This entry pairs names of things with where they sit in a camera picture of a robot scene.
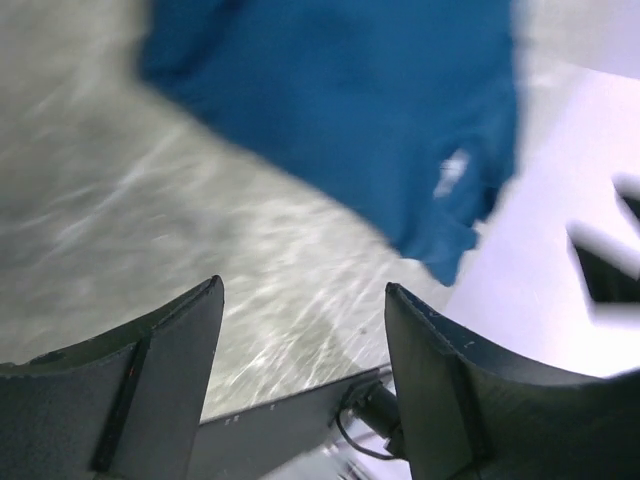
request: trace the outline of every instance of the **concrete floor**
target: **concrete floor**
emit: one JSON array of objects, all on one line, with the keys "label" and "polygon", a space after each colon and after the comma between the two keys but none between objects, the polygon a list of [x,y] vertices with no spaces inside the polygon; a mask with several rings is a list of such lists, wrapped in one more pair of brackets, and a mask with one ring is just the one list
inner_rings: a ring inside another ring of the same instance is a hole
[{"label": "concrete floor", "polygon": [[[611,4],[529,2],[525,164]],[[97,335],[212,274],[227,306],[203,418],[385,362],[385,283],[439,309],[450,291],[140,85],[143,7],[0,4],[0,362]]]}]

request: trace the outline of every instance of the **black wire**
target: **black wire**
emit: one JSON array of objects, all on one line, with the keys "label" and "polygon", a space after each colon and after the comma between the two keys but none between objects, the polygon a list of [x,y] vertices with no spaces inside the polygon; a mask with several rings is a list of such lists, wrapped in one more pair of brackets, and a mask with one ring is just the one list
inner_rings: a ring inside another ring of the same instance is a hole
[{"label": "black wire", "polygon": [[363,455],[367,455],[368,457],[372,457],[372,458],[375,458],[377,460],[383,460],[385,462],[388,462],[388,461],[391,461],[391,460],[399,460],[398,457],[395,457],[393,455],[386,455],[384,453],[374,452],[373,450],[369,450],[368,448],[364,448],[364,447],[358,445],[349,436],[349,434],[345,430],[344,426],[342,425],[342,413],[343,412],[344,412],[344,409],[340,409],[340,411],[336,415],[336,426],[338,427],[338,431],[340,432],[340,435],[342,435],[342,438],[344,438],[345,442],[347,442],[351,448],[353,448],[354,450],[362,453]]}]

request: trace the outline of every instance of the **white surface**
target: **white surface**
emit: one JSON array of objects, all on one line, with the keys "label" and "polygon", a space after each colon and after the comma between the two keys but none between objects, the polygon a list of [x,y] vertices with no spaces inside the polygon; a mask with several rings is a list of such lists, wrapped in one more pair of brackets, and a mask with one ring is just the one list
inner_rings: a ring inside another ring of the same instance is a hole
[{"label": "white surface", "polygon": [[613,180],[640,178],[640,81],[584,70],[563,118],[505,206],[444,314],[544,363],[608,376],[640,366],[637,321],[592,311],[567,227],[583,224],[633,254],[640,235]]}]

